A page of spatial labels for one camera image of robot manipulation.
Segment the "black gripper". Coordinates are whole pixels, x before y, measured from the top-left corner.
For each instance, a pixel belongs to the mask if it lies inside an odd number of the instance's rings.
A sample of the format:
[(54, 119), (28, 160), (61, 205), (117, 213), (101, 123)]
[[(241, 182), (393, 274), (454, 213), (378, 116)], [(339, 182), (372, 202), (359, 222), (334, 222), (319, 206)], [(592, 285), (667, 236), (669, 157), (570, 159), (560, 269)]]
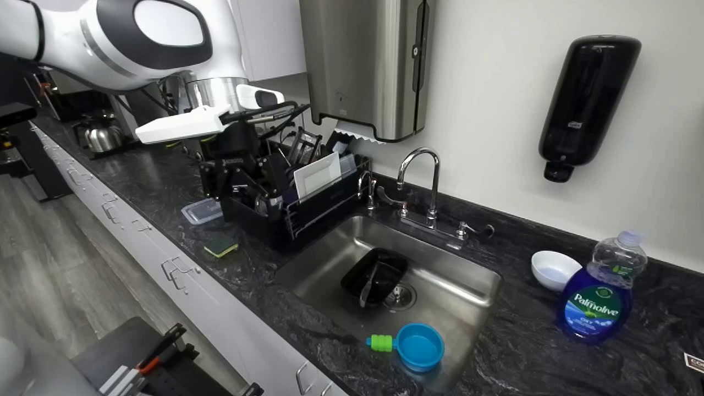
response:
[(261, 154), (264, 141), (281, 132), (304, 110), (304, 103), (283, 101), (279, 106), (265, 106), (264, 110), (224, 114), (224, 132), (200, 139), (197, 170), (202, 191), (220, 194), (227, 182), (224, 172), (230, 165), (252, 165)]

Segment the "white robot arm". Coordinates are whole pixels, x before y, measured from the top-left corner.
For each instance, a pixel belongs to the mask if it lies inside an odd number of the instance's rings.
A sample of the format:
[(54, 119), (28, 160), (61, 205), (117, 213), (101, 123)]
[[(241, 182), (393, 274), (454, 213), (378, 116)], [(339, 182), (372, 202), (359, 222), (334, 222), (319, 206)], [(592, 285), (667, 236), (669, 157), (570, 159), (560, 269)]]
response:
[(211, 141), (238, 120), (288, 106), (279, 90), (246, 76), (228, 0), (83, 0), (77, 9), (0, 0), (0, 53), (106, 92), (183, 75), (190, 106), (138, 125), (142, 145)]

